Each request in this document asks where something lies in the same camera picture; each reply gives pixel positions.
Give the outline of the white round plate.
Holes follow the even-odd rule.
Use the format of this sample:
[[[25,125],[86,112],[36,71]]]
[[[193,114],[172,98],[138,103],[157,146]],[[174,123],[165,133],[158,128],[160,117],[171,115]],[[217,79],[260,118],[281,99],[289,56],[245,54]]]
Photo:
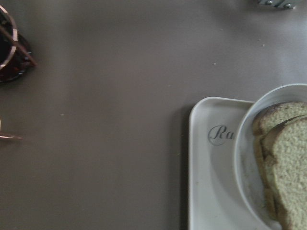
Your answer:
[[[264,230],[281,230],[279,222],[271,219],[265,208],[264,185],[254,155],[252,122],[263,109],[283,102],[307,100],[307,85],[287,84],[259,98],[245,113],[235,137],[233,169],[241,198],[249,213]]]

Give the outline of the bread slice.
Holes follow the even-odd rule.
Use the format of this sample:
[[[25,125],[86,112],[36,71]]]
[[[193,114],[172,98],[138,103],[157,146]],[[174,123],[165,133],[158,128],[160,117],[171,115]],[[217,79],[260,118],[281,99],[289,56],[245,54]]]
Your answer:
[[[307,114],[307,103],[284,102],[269,106],[260,111],[252,123],[254,135],[254,155],[264,184],[265,204],[270,218],[277,220],[277,211],[273,193],[269,188],[267,176],[264,170],[264,160],[267,156],[262,141],[267,133],[278,124],[299,115]]]
[[[284,230],[307,228],[307,117],[271,129],[263,140],[264,169],[276,218]]]

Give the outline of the cream rabbit tray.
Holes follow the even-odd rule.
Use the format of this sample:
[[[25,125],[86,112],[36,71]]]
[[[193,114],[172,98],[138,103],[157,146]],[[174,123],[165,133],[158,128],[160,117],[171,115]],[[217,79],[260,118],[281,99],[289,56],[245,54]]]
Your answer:
[[[190,230],[279,230],[246,207],[233,170],[233,148],[239,123],[251,101],[207,97],[189,116]]]

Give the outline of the bread slice on plate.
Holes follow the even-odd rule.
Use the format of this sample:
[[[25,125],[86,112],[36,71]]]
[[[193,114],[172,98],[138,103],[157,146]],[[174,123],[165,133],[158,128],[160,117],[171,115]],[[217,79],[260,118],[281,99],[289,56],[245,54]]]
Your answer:
[[[284,102],[269,106],[260,111],[252,123],[254,135],[254,155],[264,184],[265,204],[270,218],[277,220],[277,211],[273,193],[269,188],[267,176],[264,170],[264,160],[267,156],[262,141],[267,133],[278,124],[299,115],[307,114],[307,103]]]

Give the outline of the aluminium frame post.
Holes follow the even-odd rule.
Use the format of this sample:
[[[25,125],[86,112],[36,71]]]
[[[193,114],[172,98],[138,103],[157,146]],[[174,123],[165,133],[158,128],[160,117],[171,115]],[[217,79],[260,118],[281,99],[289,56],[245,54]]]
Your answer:
[[[271,6],[280,9],[293,9],[300,0],[258,0],[257,3],[260,5]]]

